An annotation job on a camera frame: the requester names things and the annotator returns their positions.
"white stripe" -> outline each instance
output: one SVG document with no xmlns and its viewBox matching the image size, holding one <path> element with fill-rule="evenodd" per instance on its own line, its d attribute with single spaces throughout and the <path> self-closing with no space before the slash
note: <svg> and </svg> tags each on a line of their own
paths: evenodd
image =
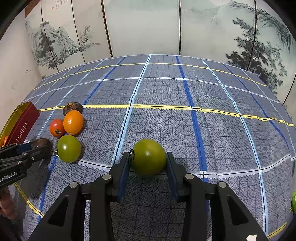
<svg viewBox="0 0 296 241">
<path fill-rule="evenodd" d="M 71 91 L 88 75 L 90 74 L 98 65 L 100 65 L 101 63 L 97 64 L 91 71 L 89 71 L 85 76 L 82 77 L 82 79 L 80 81 L 77 82 L 77 84 L 75 86 L 72 87 L 72 89 L 69 90 L 69 92 L 61 99 L 61 101 L 56 105 L 56 107 L 58 107 L 63 100 L 71 93 Z M 44 127 L 46 126 L 46 124 L 48 123 L 49 119 L 51 118 L 52 114 L 54 113 L 55 109 L 52 110 L 52 112 L 50 113 L 49 117 L 47 118 L 46 122 L 43 124 L 41 130 L 39 131 L 37 138 L 39 138 L 41 132 L 43 131 Z"/>
<path fill-rule="evenodd" d="M 105 164 L 102 164 L 102 163 L 98 163 L 98 162 L 90 161 L 90 160 L 85 160 L 85 159 L 81 159 L 78 162 L 78 164 L 82 165 L 82 166 L 91 167 L 91 168 L 94 168 L 94 169 L 104 170 L 104 171 L 107 171 L 107 172 L 109 172 L 110 168 L 111 168 L 111 165 L 105 165 Z"/>
<path fill-rule="evenodd" d="M 217 171 L 204 171 L 206 178 L 229 178 L 229 177 L 242 177 L 242 176 L 249 176 L 253 174 L 259 174 L 260 172 L 268 172 L 273 168 L 277 167 L 278 165 L 282 164 L 284 161 L 292 160 L 290 155 L 285 155 L 276 163 L 272 163 L 263 168 L 253 168 L 248 170 L 239 170 L 239 171 L 228 171 L 228 172 L 217 172 Z"/>
<path fill-rule="evenodd" d="M 207 65 L 207 63 L 201 58 L 201 61 L 206 65 L 206 67 L 211 71 L 211 73 L 214 75 L 214 77 L 216 78 L 216 80 L 222 84 L 222 82 L 220 81 L 220 79 L 218 78 L 218 76 L 213 72 L 213 70 L 210 69 L 210 67 Z M 268 207 L 267 207 L 267 201 L 266 201 L 266 195 L 265 195 L 265 187 L 264 187 L 264 182 L 263 182 L 263 176 L 262 176 L 262 173 L 260 171 L 260 168 L 261 168 L 261 163 L 260 163 L 260 160 L 259 160 L 259 157 L 258 157 L 258 154 L 257 154 L 257 151 L 256 151 L 256 147 L 255 147 L 255 144 L 254 144 L 254 141 L 253 141 L 253 138 L 251 136 L 251 133 L 249 131 L 249 128 L 244 120 L 244 118 L 242 117 L 242 114 L 237 106 L 237 103 L 235 102 L 235 100 L 231 97 L 231 95 L 228 93 L 227 89 L 222 86 L 222 88 L 224 89 L 225 93 L 228 95 L 228 97 L 231 99 L 232 103 L 233 103 L 233 106 L 234 108 L 236 109 L 237 113 L 239 114 L 239 117 L 242 121 L 242 124 L 244 126 L 244 129 L 246 130 L 246 133 L 247 133 L 247 136 L 250 140 L 250 144 L 251 144 L 251 147 L 252 147 L 252 150 L 253 150 L 253 154 L 254 154 L 254 157 L 255 157 L 255 160 L 256 160 L 256 163 L 257 163 L 257 166 L 258 166 L 258 169 L 259 169 L 259 179 L 260 179 L 260 187 L 261 187 L 261 198 L 262 198 L 262 212 L 263 212 L 263 216 L 264 216 L 264 219 L 263 219 L 263 227 L 264 227 L 264 232 L 265 234 L 268 234 L 268 227 L 269 227 L 269 223 L 268 223 Z"/>
<path fill-rule="evenodd" d="M 71 71 L 72 69 L 70 68 L 67 72 L 65 72 L 58 80 L 60 80 L 62 77 L 64 77 L 65 74 L 67 74 L 69 71 Z M 42 98 L 42 96 L 55 84 L 56 82 L 54 82 L 41 96 L 40 98 L 36 101 L 35 105 L 37 104 L 37 102 Z"/>
<path fill-rule="evenodd" d="M 150 58 L 151 58 L 151 54 L 147 58 L 147 61 L 146 61 L 145 65 L 144 65 L 144 67 L 142 69 L 140 77 L 139 77 L 139 79 L 138 79 L 138 81 L 136 83 L 136 86 L 135 86 L 135 88 L 133 90 L 133 93 L 131 95 L 131 98 L 130 98 L 130 101 L 129 101 L 130 107 L 127 108 L 126 114 L 125 114 L 123 122 L 122 122 L 122 126 L 121 126 L 121 129 L 120 129 L 120 133 L 119 133 L 119 136 L 118 136 L 116 146 L 115 146 L 114 154 L 113 154 L 113 157 L 112 157 L 112 163 L 117 163 L 118 160 L 119 160 L 122 145 L 123 145 L 123 142 L 124 142 L 126 129 L 127 129 L 127 126 L 128 126 L 128 121 L 129 121 L 129 118 L 130 118 L 130 115 L 131 115 L 131 112 L 132 112 L 132 109 L 133 109 L 132 105 L 133 105 L 135 97 L 136 97 L 136 95 L 138 93 L 138 89 L 139 89 L 141 81 L 142 81 L 142 76 L 144 75 L 144 73 L 145 73 L 145 71 L 147 69 Z"/>
<path fill-rule="evenodd" d="M 257 83 L 255 82 L 255 81 L 253 81 L 253 83 L 261 90 L 261 92 L 266 96 L 266 94 L 263 92 L 263 90 L 257 85 Z M 278 110 L 274 107 L 274 105 L 272 104 L 272 102 L 270 101 L 270 99 L 268 98 L 268 100 L 269 100 L 269 102 L 271 103 L 271 105 L 272 105 L 272 107 L 276 110 L 276 112 L 281 116 L 281 118 L 282 118 L 282 120 L 283 120 L 283 117 L 282 117 L 282 115 L 278 112 Z M 285 125 L 286 126 L 286 128 L 287 128 L 287 131 L 288 131 L 288 133 L 289 133 L 289 138 L 290 138 L 290 141 L 291 141 L 291 145 L 292 145 L 292 147 L 293 147 L 293 151 L 294 151 L 294 155 L 296 155 L 296 152 L 295 152 L 295 148 L 294 148 L 294 145 L 293 145 L 293 142 L 292 142 L 292 139 L 291 139 L 291 135 L 290 135 L 290 132 L 289 132 L 289 129 L 288 129 L 288 127 L 287 127 L 287 125 Z"/>
<path fill-rule="evenodd" d="M 138 77 L 131 77 L 131 78 L 117 78 L 117 79 L 106 79 L 106 80 L 103 80 L 103 79 L 96 79 L 96 80 L 92 80 L 92 81 L 89 81 L 89 82 L 85 82 L 85 83 L 80 83 L 79 85 L 85 85 L 85 84 L 89 84 L 89 83 L 92 83 L 94 81 L 109 81 L 109 80 L 131 80 L 131 79 L 138 79 Z M 180 79 L 180 78 L 169 78 L 169 77 L 142 77 L 142 79 L 164 79 L 164 80 L 183 80 L 183 79 Z M 273 100 L 273 99 L 270 99 L 268 98 L 267 96 L 263 96 L 263 95 L 260 95 L 258 93 L 254 93 L 254 92 L 251 92 L 251 91 L 248 91 L 248 90 L 243 90 L 243 89 L 240 89 L 240 88 L 237 88 L 237 87 L 233 87 L 233 86 L 229 86 L 229 85 L 221 85 L 221 84 L 218 84 L 218 83 L 213 83 L 213 82 L 208 82 L 208 81 L 204 81 L 204 80 L 192 80 L 192 79 L 188 79 L 188 78 L 185 78 L 185 80 L 189 80 L 189 81 L 197 81 L 197 82 L 202 82 L 202 83 L 207 83 L 207 84 L 212 84 L 212 85 L 218 85 L 218 86 L 225 86 L 227 88 L 233 88 L 233 89 L 237 89 L 237 90 L 240 90 L 240 91 L 244 91 L 244 92 L 248 92 L 248 93 L 251 93 L 251 94 L 254 94 L 254 95 L 258 95 L 258 96 L 261 96 L 263 98 L 266 98 L 266 99 L 269 99 L 273 102 L 276 102 L 276 103 L 280 103 L 279 101 L 276 101 L 276 100 Z M 59 89 L 63 89 L 63 88 L 67 88 L 67 87 L 72 87 L 73 85 L 69 85 L 69 86 L 65 86 L 65 87 L 62 87 L 62 88 L 58 88 L 58 89 L 54 89 L 54 90 L 50 90 L 50 91 L 47 91 L 47 92 L 44 92 L 44 94 L 46 93 L 49 93 L 51 91 L 55 91 L 55 90 L 59 90 Z M 25 101 L 28 101 L 29 99 L 32 99 L 32 98 L 35 98 L 37 96 L 40 96 L 42 94 L 38 94 L 38 95 L 35 95 L 33 97 L 30 97 L 26 100 L 24 100 L 23 102 Z"/>
<path fill-rule="evenodd" d="M 41 82 L 43 82 L 43 83 L 42 83 L 39 87 L 37 87 L 37 88 L 34 89 L 34 92 L 31 94 L 30 97 L 32 97 L 33 94 L 35 94 L 35 93 L 37 92 L 37 90 L 38 90 L 42 85 L 44 85 L 44 84 L 46 83 L 47 79 L 49 80 L 52 76 L 53 76 L 53 75 L 50 75 L 49 77 L 47 77 L 47 78 L 43 79 L 42 81 L 40 81 L 40 83 L 41 83 Z"/>
<path fill-rule="evenodd" d="M 134 54 L 134 55 L 119 56 L 119 57 L 110 57 L 110 58 L 99 59 L 99 60 L 94 60 L 94 61 L 92 61 L 92 62 L 87 62 L 87 63 L 83 63 L 83 64 L 75 65 L 75 66 L 73 66 L 73 67 L 71 67 L 71 68 L 75 68 L 75 67 L 78 67 L 78 66 L 81 66 L 81 65 L 88 65 L 88 64 L 97 63 L 97 62 L 102 61 L 102 60 L 116 59 L 116 58 L 123 58 L 123 57 L 129 57 L 129 56 L 142 56 L 142 55 L 148 55 L 148 54 Z M 62 71 L 65 71 L 65 70 L 67 70 L 67 69 L 63 69 L 63 70 L 61 70 L 61 71 L 59 71 L 59 72 L 57 72 L 57 73 L 54 73 L 53 75 L 58 74 L 58 73 L 60 73 L 60 72 L 62 72 Z"/>
</svg>

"mountain painting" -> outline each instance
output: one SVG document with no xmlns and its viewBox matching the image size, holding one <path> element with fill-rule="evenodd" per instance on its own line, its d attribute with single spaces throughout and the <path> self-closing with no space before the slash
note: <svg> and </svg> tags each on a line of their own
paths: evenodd
<svg viewBox="0 0 296 241">
<path fill-rule="evenodd" d="M 42 75 L 110 57 L 99 3 L 73 0 L 73 11 L 69 1 L 51 10 L 44 0 L 43 23 L 40 3 L 26 28 Z M 177 0 L 104 3 L 113 56 L 179 54 Z M 256 3 L 255 10 L 254 0 L 181 0 L 181 55 L 248 69 L 283 102 L 296 72 L 296 43 L 276 12 L 263 0 Z"/>
<path fill-rule="evenodd" d="M 49 21 L 40 23 L 37 29 L 32 29 L 30 22 L 26 21 L 26 29 L 33 45 L 33 56 L 38 65 L 46 65 L 54 69 L 56 64 L 64 63 L 67 57 L 80 51 L 79 46 L 69 38 L 63 27 L 54 29 Z"/>
<path fill-rule="evenodd" d="M 249 66 L 248 70 L 256 73 L 283 101 L 296 71 L 296 44 L 288 28 L 263 0 L 257 0 L 253 46 L 254 1 L 230 1 L 223 5 L 220 2 L 181 0 L 181 54 L 243 69 Z"/>
</svg>

